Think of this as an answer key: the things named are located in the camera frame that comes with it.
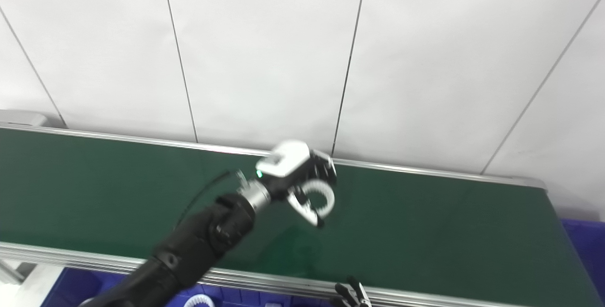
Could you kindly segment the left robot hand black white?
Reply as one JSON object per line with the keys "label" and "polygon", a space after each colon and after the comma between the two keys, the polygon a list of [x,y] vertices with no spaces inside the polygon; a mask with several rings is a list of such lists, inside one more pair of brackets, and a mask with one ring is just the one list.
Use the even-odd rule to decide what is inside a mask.
{"label": "left robot hand black white", "polygon": [[286,201],[316,228],[323,228],[333,210],[337,171],[328,154],[300,140],[286,140],[257,161],[257,182],[268,202]]}

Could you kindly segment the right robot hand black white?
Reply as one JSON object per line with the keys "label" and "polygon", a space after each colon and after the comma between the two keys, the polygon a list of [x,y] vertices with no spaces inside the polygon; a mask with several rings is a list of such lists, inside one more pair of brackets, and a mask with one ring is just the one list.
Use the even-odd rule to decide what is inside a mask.
{"label": "right robot hand black white", "polygon": [[372,302],[361,284],[354,276],[346,277],[348,286],[336,283],[334,290],[338,296],[328,299],[331,307],[372,307]]}

